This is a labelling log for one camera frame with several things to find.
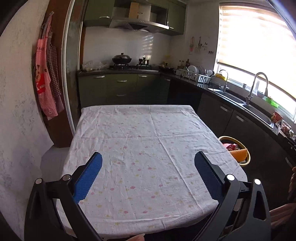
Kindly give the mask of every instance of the faucet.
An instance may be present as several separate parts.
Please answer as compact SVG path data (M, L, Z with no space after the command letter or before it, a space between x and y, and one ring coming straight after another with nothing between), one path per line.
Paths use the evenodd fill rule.
M260 74L264 75L265 78L266 78L266 88L265 88L265 93L264 93L264 95L265 95L266 97L268 96L268 91L267 91L268 78L267 78L266 74L264 74L263 72L258 72L257 74L255 74L254 81L253 81L253 85L252 85L252 88L251 88L251 90L250 90L250 93L249 93L249 95L246 97L246 104L247 104L247 105L250 104L250 100L253 98L253 96L252 96L252 91L253 91L253 88L254 88L255 80L256 80L256 78L258 77L258 75L260 75Z
M227 72L225 69L221 69L221 70L219 71L219 73L220 73L222 70L224 70L224 71L227 73L226 83L225 83L224 88L223 88L223 92L225 92L225 91L226 91L226 88L227 88L228 72Z

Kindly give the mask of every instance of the metal bolt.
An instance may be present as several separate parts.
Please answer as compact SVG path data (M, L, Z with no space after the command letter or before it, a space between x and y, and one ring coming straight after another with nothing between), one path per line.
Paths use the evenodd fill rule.
M36 184L40 184L40 183L42 183L42 179L41 179L41 178L36 179L35 183L36 183Z
M68 181L68 180L70 180L70 178L71 178L71 176L69 174L66 174L63 176L64 181Z
M226 177L229 181L234 181L235 179L234 175L231 175L231 174L228 174Z
M261 182L260 182L259 179L255 179L254 182L255 182L257 185L260 185L260 184L261 184Z

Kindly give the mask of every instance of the gas stove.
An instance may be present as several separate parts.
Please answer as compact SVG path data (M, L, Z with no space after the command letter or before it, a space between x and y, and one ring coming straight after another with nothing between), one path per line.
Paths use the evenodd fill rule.
M113 66L110 66L110 69L116 69L116 70L151 70L151 65L128 65L128 64L114 64Z

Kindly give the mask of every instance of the bottle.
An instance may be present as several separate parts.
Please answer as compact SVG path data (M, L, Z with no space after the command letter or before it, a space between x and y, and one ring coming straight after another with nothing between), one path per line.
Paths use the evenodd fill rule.
M189 63L189 59L187 59L186 61L186 65L185 65L187 68L190 66L190 63Z
M185 65L184 65L184 60L182 60L182 63L181 63L181 66L180 66L180 69L184 69Z
M181 60L179 60L179 64L177 66L177 69L180 69L181 68Z

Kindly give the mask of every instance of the black pot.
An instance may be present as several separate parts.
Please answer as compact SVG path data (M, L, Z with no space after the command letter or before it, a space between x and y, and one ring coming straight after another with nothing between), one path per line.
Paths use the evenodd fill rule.
M131 62L131 57L121 53L121 55L116 55L112 59L113 63L115 64L128 64Z

